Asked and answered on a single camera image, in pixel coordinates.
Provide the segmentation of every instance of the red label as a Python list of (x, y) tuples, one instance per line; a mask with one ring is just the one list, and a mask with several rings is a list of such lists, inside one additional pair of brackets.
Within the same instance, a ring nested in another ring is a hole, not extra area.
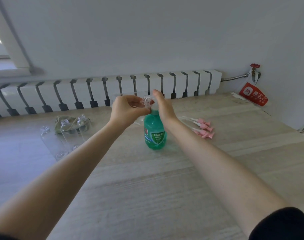
[(258, 89), (256, 86), (250, 83), (246, 83), (239, 94), (242, 97), (245, 97), (247, 100), (260, 106), (264, 106), (268, 101), (264, 93), (261, 92), (261, 90)]

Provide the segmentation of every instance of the green bottle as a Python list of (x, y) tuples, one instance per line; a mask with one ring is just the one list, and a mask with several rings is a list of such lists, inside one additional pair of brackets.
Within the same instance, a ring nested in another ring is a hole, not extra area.
[(151, 113), (144, 119), (145, 143), (153, 150), (164, 147), (166, 142), (166, 132), (159, 116), (159, 106), (157, 101), (152, 105)]

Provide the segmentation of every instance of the white radiator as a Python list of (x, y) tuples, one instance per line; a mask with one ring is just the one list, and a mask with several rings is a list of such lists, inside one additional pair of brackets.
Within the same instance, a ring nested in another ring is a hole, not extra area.
[(197, 70), (4, 84), (0, 117), (109, 106), (115, 94), (153, 89), (170, 99), (213, 94), (221, 76), (216, 70)]

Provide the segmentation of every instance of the wall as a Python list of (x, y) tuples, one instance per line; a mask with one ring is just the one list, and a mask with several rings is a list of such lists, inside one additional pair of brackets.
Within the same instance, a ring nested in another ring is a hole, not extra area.
[[(304, 124), (304, 0), (0, 0), (35, 69), (66, 79), (262, 64), (267, 112)], [(221, 92), (242, 81), (225, 82)]]

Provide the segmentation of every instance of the person's right arm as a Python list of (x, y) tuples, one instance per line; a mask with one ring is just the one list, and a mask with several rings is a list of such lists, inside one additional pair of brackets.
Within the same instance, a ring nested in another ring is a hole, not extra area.
[(266, 216), (290, 206), (257, 175), (179, 121), (161, 92), (154, 90), (153, 95), (165, 130), (174, 136), (247, 237)]

